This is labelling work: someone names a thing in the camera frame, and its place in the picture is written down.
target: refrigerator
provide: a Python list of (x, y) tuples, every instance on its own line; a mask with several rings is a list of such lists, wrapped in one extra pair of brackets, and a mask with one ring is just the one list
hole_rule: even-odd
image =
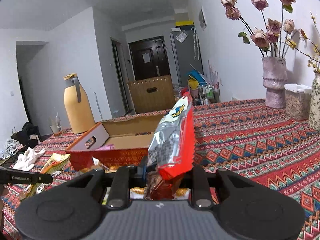
[(194, 53), (193, 31), (183, 30), (183, 32), (188, 35), (183, 42), (180, 42), (176, 39), (176, 37), (180, 34), (180, 31), (170, 32), (170, 37), (171, 37), (174, 60), (176, 62), (179, 86), (187, 87), (188, 86), (187, 73), (193, 70), (190, 64), (201, 74), (203, 74), (203, 68), (202, 68), (202, 61), (201, 61), (201, 53), (200, 53), (200, 60), (198, 60), (197, 52), (196, 52), (196, 60), (194, 58), (195, 53)]

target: brown cardboard box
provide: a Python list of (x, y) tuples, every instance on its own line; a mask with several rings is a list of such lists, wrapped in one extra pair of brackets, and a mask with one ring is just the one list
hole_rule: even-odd
[(175, 102), (171, 76), (161, 76), (128, 83), (137, 114), (171, 109)]
[[(163, 116), (158, 114), (98, 122), (66, 149), (73, 168), (76, 171), (90, 168), (92, 157), (107, 167), (138, 165), (148, 154), (153, 133)], [(113, 144), (115, 149), (97, 150), (105, 144)]]

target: red cardboard box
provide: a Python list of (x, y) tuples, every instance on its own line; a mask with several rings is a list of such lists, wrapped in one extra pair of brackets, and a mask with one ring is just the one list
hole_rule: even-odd
[[(76, 171), (94, 165), (92, 157), (110, 166), (138, 165), (148, 148), (154, 131), (164, 114), (137, 116), (125, 120), (98, 122), (66, 149)], [(113, 150), (97, 150), (113, 144)]]

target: thermos handle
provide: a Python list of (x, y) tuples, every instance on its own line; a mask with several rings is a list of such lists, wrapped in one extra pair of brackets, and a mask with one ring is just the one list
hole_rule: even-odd
[(80, 82), (79, 82), (79, 80), (78, 80), (77, 77), (74, 77), (74, 78), (72, 78), (71, 80), (72, 80), (72, 82), (73, 82), (73, 83), (75, 84), (75, 86), (76, 86), (78, 103), (80, 103), (80, 102), (81, 102)]

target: floral patterned vase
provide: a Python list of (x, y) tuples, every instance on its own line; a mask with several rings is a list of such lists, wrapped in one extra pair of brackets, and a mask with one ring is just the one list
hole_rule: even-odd
[(312, 93), (310, 102), (310, 113), (308, 125), (320, 131), (320, 74), (316, 73), (316, 77), (312, 82)]
[(285, 108), (284, 84), (287, 81), (285, 59), (263, 57), (263, 86), (267, 89), (266, 106)]

